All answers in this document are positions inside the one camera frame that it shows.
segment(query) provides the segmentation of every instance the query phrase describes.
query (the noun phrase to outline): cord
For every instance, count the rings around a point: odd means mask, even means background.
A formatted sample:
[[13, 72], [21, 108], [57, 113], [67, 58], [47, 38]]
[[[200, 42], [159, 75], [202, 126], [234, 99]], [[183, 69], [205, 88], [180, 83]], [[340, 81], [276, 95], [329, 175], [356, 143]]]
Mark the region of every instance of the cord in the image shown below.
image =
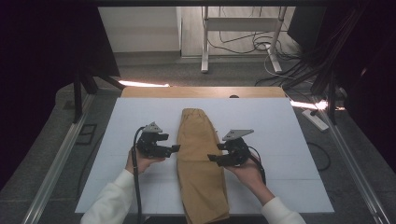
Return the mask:
[[136, 192], [136, 201], [137, 201], [137, 217], [136, 223], [140, 224], [142, 220], [142, 201], [140, 198], [140, 188], [139, 188], [139, 169], [137, 167], [137, 156], [136, 156], [136, 139], [137, 135], [142, 131], [145, 127], [140, 127], [136, 133], [134, 134], [134, 145], [131, 148], [132, 152], [132, 163], [134, 165], [134, 189]]
[[259, 161], [262, 162], [262, 157], [260, 157], [260, 154], [259, 154], [259, 152], [256, 150], [256, 148], [250, 147], [250, 146], [247, 146], [247, 147], [253, 149], [253, 150], [256, 152], [257, 156], [259, 157]]
[[[224, 11], [224, 7], [219, 7], [219, 10], [222, 10], [224, 16], [227, 17], [226, 14], [225, 14], [225, 11]], [[202, 7], [201, 7], [201, 17], [202, 17], [203, 26], [205, 27], [205, 23], [204, 23], [204, 10], [203, 10]], [[219, 32], [219, 38], [220, 38], [220, 41], [221, 41], [222, 43], [228, 43], [228, 42], [232, 42], [232, 41], [235, 41], [235, 40], [239, 40], [239, 39], [243, 39], [243, 38], [246, 38], [246, 37], [253, 36], [253, 40], [252, 40], [252, 41], [253, 41], [253, 49], [252, 49], [252, 50], [248, 50], [248, 51], [244, 51], [244, 52], [236, 51], [236, 50], [232, 50], [232, 49], [227, 49], [227, 48], [224, 48], [224, 47], [215, 46], [214, 44], [212, 44], [212, 43], [210, 42], [209, 39], [207, 39], [207, 42], [208, 42], [208, 44], [209, 44], [210, 46], [212, 46], [212, 47], [215, 48], [215, 49], [224, 49], [224, 50], [230, 51], [230, 52], [232, 52], [232, 53], [236, 53], [236, 54], [249, 54], [249, 53], [251, 53], [251, 52], [253, 52], [253, 51], [255, 51], [255, 50], [260, 50], [260, 51], [266, 50], [266, 49], [259, 49], [259, 48], [257, 47], [258, 45], [254, 43], [254, 41], [255, 41], [255, 36], [256, 36], [256, 35], [261, 35], [261, 34], [266, 34], [266, 33], [269, 33], [269, 32], [261, 32], [261, 33], [258, 33], [258, 34], [255, 33], [255, 34], [253, 34], [253, 35], [245, 35], [245, 36], [237, 37], [237, 38], [235, 38], [235, 39], [223, 41], [223, 40], [222, 40], [222, 37], [221, 37], [221, 32]]]
[[[293, 70], [295, 67], [299, 66], [299, 64], [302, 63], [301, 61], [299, 61], [297, 64], [295, 64], [292, 68], [290, 68], [289, 70], [279, 74], [279, 75], [286, 75], [287, 73], [289, 73], [291, 70]], [[267, 80], [272, 80], [272, 79], [276, 79], [277, 77], [267, 77], [267, 78], [260, 78], [258, 80], [256, 80], [256, 83], [254, 84], [254, 86], [257, 86], [259, 83], [263, 82], [263, 81], [267, 81]]]
[[278, 74], [275, 74], [275, 73], [270, 72], [270, 71], [268, 70], [268, 68], [267, 68], [267, 65], [266, 65], [267, 59], [268, 59], [269, 57], [270, 57], [270, 55], [268, 54], [268, 55], [265, 57], [265, 59], [264, 59], [264, 68], [265, 68], [265, 70], [266, 70], [266, 72], [267, 72], [268, 74], [270, 74], [270, 75], [272, 75], [272, 76], [275, 76], [275, 77], [283, 77], [283, 78], [289, 78], [289, 79], [297, 79], [297, 78], [295, 78], [295, 77], [288, 77], [288, 76], [278, 75]]
[[306, 142], [308, 145], [312, 145], [312, 146], [314, 146], [314, 147], [317, 147], [318, 149], [320, 149], [325, 155], [326, 155], [326, 157], [327, 157], [327, 164], [323, 167], [323, 168], [318, 168], [318, 171], [319, 172], [322, 172], [322, 171], [325, 171], [325, 170], [327, 170], [327, 169], [329, 169], [329, 167], [331, 166], [331, 164], [332, 164], [332, 159], [330, 158], [330, 155], [329, 155], [329, 153], [323, 148], [323, 147], [321, 147], [320, 145], [318, 145], [318, 144], [315, 144], [315, 143], [312, 143], [312, 142]]
[[[326, 56], [328, 55], [330, 46], [332, 45], [332, 42], [334, 41], [334, 39], [341, 33], [341, 31], [345, 28], [347, 23], [350, 21], [351, 15], [352, 15], [351, 13], [346, 15], [346, 17], [343, 19], [343, 21], [340, 22], [340, 25], [334, 30], [332, 35], [328, 39], [326, 39], [321, 46], [298, 56], [298, 58], [300, 58], [304, 64], [309, 64], [309, 66], [314, 68], [313, 70], [304, 74], [303, 75], [304, 77], [311, 77], [315, 74], [320, 73], [323, 69], [328, 67], [329, 62], [326, 60]], [[281, 43], [279, 43], [279, 48], [280, 49], [276, 49], [276, 55], [278, 57], [282, 58], [283, 60], [296, 58], [295, 56], [290, 56], [289, 54], [285, 54], [284, 52], [282, 52], [283, 50], [281, 47]], [[292, 74], [290, 74], [290, 77], [295, 77], [295, 76], [301, 74], [301, 72], [303, 72], [307, 68], [308, 68], [308, 66], [300, 72], [294, 71]], [[285, 81], [286, 81], [286, 79], [282, 80], [280, 82], [279, 86], [281, 86]]]
[[267, 185], [267, 180], [265, 178], [265, 171], [264, 171], [264, 167], [262, 167], [262, 163], [258, 161], [256, 157], [254, 157], [251, 154], [249, 158], [251, 158], [254, 161], [254, 163], [256, 163], [256, 165], [259, 167], [260, 173], [262, 174], [262, 183], [264, 183], [264, 185]]
[[84, 162], [84, 166], [82, 167], [81, 173], [80, 173], [79, 178], [78, 178], [77, 195], [76, 195], [76, 199], [77, 199], [77, 200], [78, 200], [79, 197], [81, 196], [80, 188], [81, 188], [82, 176], [83, 176], [83, 174], [84, 174], [84, 171], [85, 171], [85, 169], [87, 169], [88, 162], [91, 160], [91, 157], [92, 157], [92, 155], [93, 155], [93, 152], [96, 150], [96, 148], [97, 148], [99, 142], [101, 141], [101, 139], [103, 138], [104, 135], [105, 135], [105, 132], [103, 132], [103, 133], [99, 136], [98, 140], [96, 140], [95, 145], [93, 145], [93, 148], [92, 148], [92, 150], [91, 150], [90, 155], [88, 156], [87, 160], [85, 160], [85, 162]]

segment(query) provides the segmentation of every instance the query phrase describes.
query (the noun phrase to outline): wall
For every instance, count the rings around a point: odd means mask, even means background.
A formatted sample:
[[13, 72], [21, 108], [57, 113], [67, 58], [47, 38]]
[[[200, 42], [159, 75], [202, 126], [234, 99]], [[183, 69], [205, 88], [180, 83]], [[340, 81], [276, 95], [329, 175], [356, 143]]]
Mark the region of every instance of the wall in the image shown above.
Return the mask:
[[179, 7], [99, 7], [113, 52], [180, 51]]

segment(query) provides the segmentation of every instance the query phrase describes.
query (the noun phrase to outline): black wire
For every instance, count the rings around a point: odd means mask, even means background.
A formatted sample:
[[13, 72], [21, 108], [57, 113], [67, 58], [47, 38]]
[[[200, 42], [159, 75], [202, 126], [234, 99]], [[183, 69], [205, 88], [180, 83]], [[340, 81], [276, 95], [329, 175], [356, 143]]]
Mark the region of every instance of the black wire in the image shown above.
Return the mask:
[[264, 167], [262, 167], [262, 163], [260, 161], [258, 161], [256, 159], [256, 157], [254, 157], [253, 155], [250, 154], [249, 156], [254, 163], [256, 163], [256, 165], [259, 167], [260, 173], [262, 174], [262, 183], [264, 183], [264, 185], [267, 185], [267, 180], [265, 178], [265, 171], [264, 171]]
[[212, 47], [215, 48], [215, 49], [225, 49], [225, 50], [228, 50], [228, 51], [230, 51], [230, 52], [232, 52], [232, 53], [237, 53], [237, 54], [248, 54], [248, 53], [251, 53], [251, 52], [253, 52], [253, 51], [256, 50], [256, 49], [252, 49], [252, 50], [245, 51], [245, 52], [239, 52], [239, 51], [235, 51], [235, 50], [232, 50], [232, 49], [226, 49], [226, 48], [223, 48], [223, 47], [214, 46], [214, 45], [210, 42], [209, 38], [207, 39], [207, 42], [209, 43], [210, 46], [212, 46]]
[[134, 134], [134, 145], [131, 148], [131, 153], [132, 153], [132, 163], [134, 165], [134, 189], [136, 192], [136, 201], [137, 201], [137, 217], [136, 217], [136, 223], [140, 224], [142, 220], [142, 201], [140, 198], [140, 188], [139, 188], [139, 170], [137, 167], [137, 156], [136, 156], [136, 139], [137, 135], [142, 131], [145, 127], [140, 127], [136, 133]]
[[293, 59], [302, 59], [301, 53], [298, 53], [297, 55], [285, 53], [283, 51], [282, 42], [277, 41], [277, 43], [279, 43], [279, 49], [276, 48], [276, 56], [282, 58], [284, 61], [289, 61]]
[[[297, 64], [295, 64], [292, 68], [288, 69], [287, 71], [277, 74], [278, 76], [272, 76], [272, 77], [261, 78], [261, 79], [256, 80], [256, 83], [254, 84], [254, 86], [257, 86], [259, 83], [261, 83], [263, 81], [268, 81], [268, 80], [282, 78], [281, 76], [283, 76], [284, 80], [285, 80], [285, 79], [287, 79], [286, 77], [289, 77], [289, 76], [286, 76], [286, 74], [290, 73], [291, 71], [293, 71], [293, 72], [290, 74], [290, 76], [293, 77], [294, 74], [298, 73], [299, 70], [301, 69], [301, 67], [303, 67], [303, 66], [305, 66], [305, 63], [303, 63], [302, 61], [299, 61], [299, 62], [297, 62]], [[276, 81], [276, 82], [272, 83], [270, 86], [275, 85], [277, 82], [279, 82], [279, 81]]]
[[228, 42], [232, 42], [232, 41], [235, 41], [235, 40], [240, 40], [240, 39], [247, 38], [247, 37], [254, 36], [254, 35], [263, 35], [263, 34], [267, 34], [267, 33], [269, 33], [269, 32], [259, 32], [259, 33], [257, 33], [257, 34], [255, 33], [255, 34], [253, 34], [253, 35], [243, 35], [243, 36], [237, 37], [237, 38], [235, 38], [235, 39], [224, 40], [224, 41], [220, 38], [220, 40], [221, 40], [221, 42], [222, 42], [223, 44], [226, 44], [226, 43], [228, 43]]
[[318, 145], [318, 144], [315, 144], [315, 143], [312, 143], [312, 142], [306, 142], [306, 143], [307, 143], [308, 145], [312, 145], [312, 146], [314, 146], [314, 147], [317, 147], [317, 148], [320, 149], [320, 150], [326, 155], [326, 157], [327, 157], [327, 160], [328, 160], [327, 164], [326, 164], [323, 168], [318, 168], [318, 171], [322, 172], [322, 171], [325, 171], [325, 170], [329, 169], [329, 167], [330, 167], [331, 164], [332, 164], [332, 159], [330, 158], [329, 153], [328, 153], [323, 147], [321, 147], [321, 146]]
[[251, 13], [250, 13], [250, 16], [249, 16], [249, 17], [253, 17], [253, 14], [254, 14], [254, 8], [255, 8], [255, 7], [252, 7], [252, 8], [251, 8]]
[[225, 8], [225, 7], [221, 7], [221, 11], [223, 12], [224, 17], [227, 17], [227, 15], [225, 14], [224, 8]]
[[297, 75], [302, 75], [303, 71], [308, 69], [308, 65], [304, 63], [302, 66], [299, 66], [296, 70], [294, 70], [288, 77], [283, 77], [282, 81], [279, 83], [279, 87], [282, 86], [282, 84], [289, 80], [290, 78], [296, 78]]
[[[266, 44], [267, 45], [271, 45], [271, 42], [268, 42], [268, 41], [257, 42], [257, 40], [261, 39], [261, 38], [270, 38], [271, 39], [272, 37], [268, 36], [268, 35], [262, 35], [262, 36], [258, 36], [258, 37], [254, 36], [253, 39], [252, 39], [253, 46], [254, 46], [255, 49], [257, 49], [259, 51], [267, 51], [268, 48], [265, 45]], [[259, 48], [260, 45], [264, 45], [264, 49], [260, 49]]]
[[[225, 15], [224, 7], [222, 7], [222, 11], [223, 11], [223, 13], [224, 13], [224, 17], [227, 17], [227, 15]], [[221, 38], [221, 31], [219, 31], [219, 37], [220, 37], [220, 41], [221, 41], [222, 43], [225, 43], [225, 42], [222, 40], [222, 38]]]
[[269, 86], [274, 86], [276, 83], [280, 83], [282, 80], [278, 80], [278, 81], [276, 81], [276, 82], [273, 82], [272, 84], [270, 84]]
[[95, 145], [93, 145], [93, 148], [91, 150], [90, 155], [88, 156], [87, 160], [85, 160], [85, 162], [84, 162], [84, 166], [82, 167], [81, 173], [80, 173], [79, 178], [78, 178], [77, 195], [76, 195], [76, 199], [77, 200], [81, 196], [80, 188], [81, 188], [81, 181], [82, 181], [82, 176], [84, 175], [84, 171], [85, 171], [85, 169], [87, 169], [88, 162], [91, 160], [93, 152], [96, 150], [100, 140], [103, 138], [104, 135], [105, 135], [105, 132], [103, 132], [100, 135], [100, 137], [98, 138], [98, 140], [96, 140]]
[[[323, 43], [317, 48], [310, 50], [306, 53], [299, 55], [299, 58], [303, 60], [305, 63], [309, 63], [312, 67], [321, 66], [326, 63], [326, 56], [328, 51], [330, 50], [330, 46], [334, 39], [340, 34], [341, 30], [344, 29], [347, 22], [350, 20], [351, 13], [346, 15], [342, 22], [340, 22], [339, 26], [333, 31], [333, 33], [325, 40]], [[286, 58], [290, 58], [289, 54], [285, 54], [282, 50], [281, 43], [279, 43], [280, 50], [276, 49], [276, 55], [285, 60]]]
[[260, 154], [259, 154], [259, 152], [256, 150], [256, 148], [254, 148], [254, 147], [249, 147], [249, 148], [253, 149], [253, 150], [256, 152], [257, 156], [259, 157], [259, 161], [262, 162], [262, 157], [260, 157]]

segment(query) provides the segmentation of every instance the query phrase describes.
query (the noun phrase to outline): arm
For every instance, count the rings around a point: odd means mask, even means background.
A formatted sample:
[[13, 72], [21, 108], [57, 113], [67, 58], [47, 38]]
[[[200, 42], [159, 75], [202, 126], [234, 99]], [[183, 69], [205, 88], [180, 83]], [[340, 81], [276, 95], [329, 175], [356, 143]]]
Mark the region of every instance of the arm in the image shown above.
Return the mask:
[[233, 172], [239, 181], [257, 197], [262, 204], [262, 214], [269, 224], [303, 224], [305, 221], [296, 212], [290, 211], [267, 186], [262, 183], [262, 175], [251, 159], [241, 166], [225, 167]]
[[[164, 158], [146, 159], [140, 155], [138, 150], [137, 166], [139, 174], [146, 171], [149, 166], [157, 161], [164, 161]], [[95, 203], [84, 214], [81, 224], [121, 224], [129, 212], [133, 199], [134, 190], [134, 165], [131, 160], [131, 151], [125, 169], [113, 183], [109, 183], [99, 193]]]

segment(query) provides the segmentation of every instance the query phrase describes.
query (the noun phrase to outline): white sleeve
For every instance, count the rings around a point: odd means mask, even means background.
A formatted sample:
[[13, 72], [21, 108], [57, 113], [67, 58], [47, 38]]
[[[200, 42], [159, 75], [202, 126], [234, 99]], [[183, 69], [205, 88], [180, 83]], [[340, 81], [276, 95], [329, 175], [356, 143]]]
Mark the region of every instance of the white sleeve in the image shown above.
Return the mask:
[[262, 215], [269, 224], [304, 224], [305, 221], [300, 214], [290, 211], [278, 197], [262, 207]]
[[113, 183], [108, 183], [84, 214], [81, 224], [121, 224], [133, 199], [134, 176], [123, 170]]

